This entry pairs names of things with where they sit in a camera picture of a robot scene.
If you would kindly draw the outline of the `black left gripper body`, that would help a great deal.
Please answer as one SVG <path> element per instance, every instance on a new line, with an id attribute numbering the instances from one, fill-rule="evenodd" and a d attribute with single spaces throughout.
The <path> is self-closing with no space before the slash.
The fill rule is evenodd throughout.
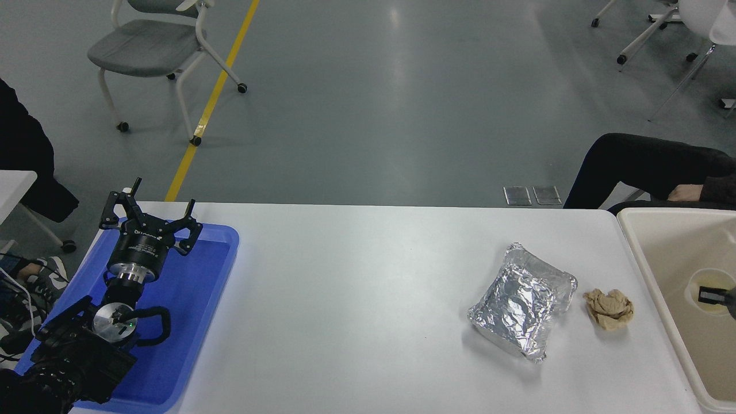
<path id="1" fill-rule="evenodd" d="M 110 269 L 123 264 L 135 264 L 147 269 L 161 269 L 175 237 L 168 222 L 145 215 L 140 224 L 135 219 L 123 223 L 120 236 L 109 259 Z"/>

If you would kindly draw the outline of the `person's hand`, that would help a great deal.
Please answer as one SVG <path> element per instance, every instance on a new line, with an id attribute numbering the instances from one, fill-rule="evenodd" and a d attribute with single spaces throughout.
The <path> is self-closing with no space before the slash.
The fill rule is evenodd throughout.
<path id="1" fill-rule="evenodd" d="M 703 185 L 694 184 L 678 185 L 668 194 L 667 200 L 671 202 L 699 202 L 703 187 Z"/>

